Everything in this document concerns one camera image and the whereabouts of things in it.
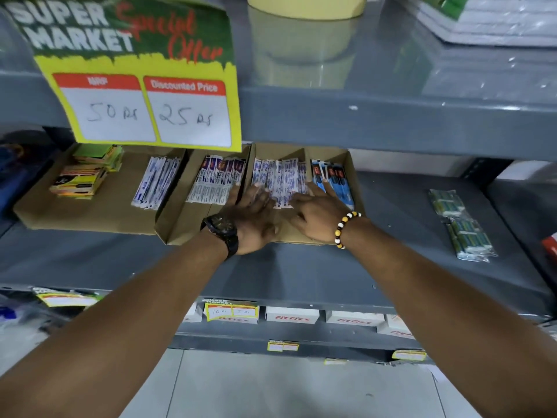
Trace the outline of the person's left hand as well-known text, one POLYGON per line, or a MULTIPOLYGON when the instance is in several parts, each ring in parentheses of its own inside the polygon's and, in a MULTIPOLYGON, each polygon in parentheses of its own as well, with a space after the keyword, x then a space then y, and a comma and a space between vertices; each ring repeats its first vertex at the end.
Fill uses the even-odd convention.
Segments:
POLYGON ((239 247, 237 255, 253 253, 273 239, 263 238, 263 226, 268 210, 274 210, 275 200, 270 192, 257 183, 241 192, 240 184, 229 192, 229 198, 219 213, 233 220, 238 230, 239 247))

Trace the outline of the row of white bandage strips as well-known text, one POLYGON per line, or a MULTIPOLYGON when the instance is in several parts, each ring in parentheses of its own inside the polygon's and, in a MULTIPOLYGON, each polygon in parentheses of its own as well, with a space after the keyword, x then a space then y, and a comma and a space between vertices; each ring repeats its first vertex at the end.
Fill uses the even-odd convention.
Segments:
POLYGON ((275 209, 292 208, 294 193, 309 194, 306 184, 308 168, 298 158, 285 160, 255 159, 252 183, 262 183, 275 199, 275 209))

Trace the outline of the person's right forearm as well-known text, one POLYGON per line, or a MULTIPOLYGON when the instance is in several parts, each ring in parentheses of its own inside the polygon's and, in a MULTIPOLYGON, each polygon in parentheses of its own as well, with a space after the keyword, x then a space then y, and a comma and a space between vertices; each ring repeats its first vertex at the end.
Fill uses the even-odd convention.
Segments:
POLYGON ((483 418, 557 418, 557 341, 366 218, 340 241, 483 418))

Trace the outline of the person's left forearm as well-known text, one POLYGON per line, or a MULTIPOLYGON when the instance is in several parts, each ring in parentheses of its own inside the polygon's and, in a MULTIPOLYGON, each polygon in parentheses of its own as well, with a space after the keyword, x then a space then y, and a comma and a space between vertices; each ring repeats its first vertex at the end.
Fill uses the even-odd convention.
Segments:
POLYGON ((0 418, 118 418, 227 256, 204 230, 82 312, 0 377, 0 418))

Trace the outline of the black wristwatch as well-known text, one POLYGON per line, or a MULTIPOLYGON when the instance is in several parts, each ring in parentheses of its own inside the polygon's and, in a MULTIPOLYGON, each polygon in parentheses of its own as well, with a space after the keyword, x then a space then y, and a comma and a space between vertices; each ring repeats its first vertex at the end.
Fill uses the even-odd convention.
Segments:
POLYGON ((200 230, 205 228, 225 243, 227 248, 226 259, 237 254, 239 247, 238 230, 231 218, 223 213, 207 216, 200 225, 200 230))

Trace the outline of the row of blue black packets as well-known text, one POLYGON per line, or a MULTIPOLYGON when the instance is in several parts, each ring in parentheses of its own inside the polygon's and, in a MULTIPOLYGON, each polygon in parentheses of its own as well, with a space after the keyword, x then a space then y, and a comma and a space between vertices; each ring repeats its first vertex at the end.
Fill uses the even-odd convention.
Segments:
POLYGON ((355 202, 349 187, 344 167, 330 161, 311 160, 312 181, 321 189, 328 182, 337 197, 348 207, 354 209, 355 202))

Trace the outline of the row of white blue sachets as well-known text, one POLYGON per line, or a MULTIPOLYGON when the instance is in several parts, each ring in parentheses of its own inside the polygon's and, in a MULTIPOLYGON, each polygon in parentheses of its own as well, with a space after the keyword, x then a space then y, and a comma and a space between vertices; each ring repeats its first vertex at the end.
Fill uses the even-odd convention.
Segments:
POLYGON ((160 209, 180 162, 179 157, 152 156, 131 205, 143 210, 160 209))

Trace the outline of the grey metal shelf rack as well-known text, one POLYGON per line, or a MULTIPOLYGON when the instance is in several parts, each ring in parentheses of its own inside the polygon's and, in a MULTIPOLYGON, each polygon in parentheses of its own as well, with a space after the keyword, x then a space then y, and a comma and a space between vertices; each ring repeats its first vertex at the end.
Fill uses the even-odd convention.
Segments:
MULTIPOLYGON (((356 65, 345 89, 298 90, 253 81, 251 29, 244 0, 225 1, 234 43, 249 60, 240 64, 242 131, 255 142, 378 149, 420 154, 509 157, 526 148, 526 125, 535 142, 557 125, 557 110, 508 110, 464 98, 431 98, 401 88, 388 77, 381 54, 402 47, 407 15, 389 2, 376 30, 369 19, 356 36, 356 65)), ((357 172, 368 217, 394 237, 535 323, 557 313, 557 298, 489 199, 471 181, 415 174, 357 172), (429 204, 427 191, 456 189, 496 245, 498 257, 461 261, 429 204)), ((28 230, 14 224, 0 238, 0 290, 32 287, 108 294, 172 251, 155 236, 28 230)), ((276 243, 246 259, 232 260, 214 275, 204 295, 219 299, 285 301, 321 309, 358 307, 394 312, 392 303, 362 267, 335 248, 276 243)), ((174 349, 269 354, 270 339, 300 342, 290 356, 386 362, 383 351, 418 349, 410 339, 321 321, 307 327, 266 323, 184 324, 174 349)))

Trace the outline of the green sachets in clear bag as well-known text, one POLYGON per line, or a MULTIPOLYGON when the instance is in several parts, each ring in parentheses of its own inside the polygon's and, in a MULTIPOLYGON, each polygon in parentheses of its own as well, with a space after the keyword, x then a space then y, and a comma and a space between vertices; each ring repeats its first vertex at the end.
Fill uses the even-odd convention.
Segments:
POLYGON ((456 190, 428 190, 429 200, 437 215, 444 218, 459 218, 466 214, 466 208, 456 190))
POLYGON ((477 220, 470 217, 450 217, 444 225, 457 259, 490 262, 490 258, 498 257, 490 238, 477 220))

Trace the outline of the flat cardboard tray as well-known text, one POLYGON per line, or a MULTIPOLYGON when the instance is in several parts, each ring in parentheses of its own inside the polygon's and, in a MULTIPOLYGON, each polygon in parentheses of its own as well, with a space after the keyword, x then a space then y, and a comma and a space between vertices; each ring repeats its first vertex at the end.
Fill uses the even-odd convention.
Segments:
POLYGON ((58 197, 49 188, 61 170, 73 160, 79 147, 73 143, 58 154, 52 166, 14 204, 18 219, 32 230, 70 230, 154 235, 158 213, 132 206, 136 190, 151 157, 185 157, 184 148, 127 145, 122 166, 109 173, 95 195, 88 200, 58 197))

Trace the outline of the stack of green packets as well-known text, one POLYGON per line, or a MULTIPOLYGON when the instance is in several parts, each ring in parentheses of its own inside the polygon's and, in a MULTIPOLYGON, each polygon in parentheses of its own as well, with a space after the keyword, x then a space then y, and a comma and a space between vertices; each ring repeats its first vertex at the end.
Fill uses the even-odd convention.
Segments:
POLYGON ((73 152, 73 159, 81 164, 94 164, 118 172, 122 166, 122 146, 111 144, 80 144, 73 152))

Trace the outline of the large green yellow price sign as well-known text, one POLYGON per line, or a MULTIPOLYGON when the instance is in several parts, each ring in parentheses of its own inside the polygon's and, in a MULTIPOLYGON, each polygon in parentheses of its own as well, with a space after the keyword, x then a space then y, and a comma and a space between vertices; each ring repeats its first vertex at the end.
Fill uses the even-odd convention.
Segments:
POLYGON ((0 0, 80 143, 239 152, 219 0, 0 0))

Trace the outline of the yellow round container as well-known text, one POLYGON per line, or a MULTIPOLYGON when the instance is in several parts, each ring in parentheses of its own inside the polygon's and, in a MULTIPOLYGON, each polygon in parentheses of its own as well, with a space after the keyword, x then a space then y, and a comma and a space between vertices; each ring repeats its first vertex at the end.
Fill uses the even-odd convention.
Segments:
POLYGON ((302 20, 347 20, 363 14, 367 0, 247 0, 264 13, 302 20))

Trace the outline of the blue packaged goods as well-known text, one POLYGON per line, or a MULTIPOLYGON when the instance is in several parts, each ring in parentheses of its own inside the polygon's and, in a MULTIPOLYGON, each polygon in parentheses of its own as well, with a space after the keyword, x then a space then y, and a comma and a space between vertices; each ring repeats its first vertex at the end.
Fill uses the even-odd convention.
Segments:
POLYGON ((45 131, 18 130, 0 136, 0 233, 17 220, 13 206, 57 153, 45 131))

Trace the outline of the stack of white paper pads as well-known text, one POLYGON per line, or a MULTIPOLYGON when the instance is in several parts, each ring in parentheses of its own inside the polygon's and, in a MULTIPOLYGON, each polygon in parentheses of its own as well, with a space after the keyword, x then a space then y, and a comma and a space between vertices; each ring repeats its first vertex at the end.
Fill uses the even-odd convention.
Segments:
POLYGON ((557 0, 394 0, 446 43, 557 48, 557 0))

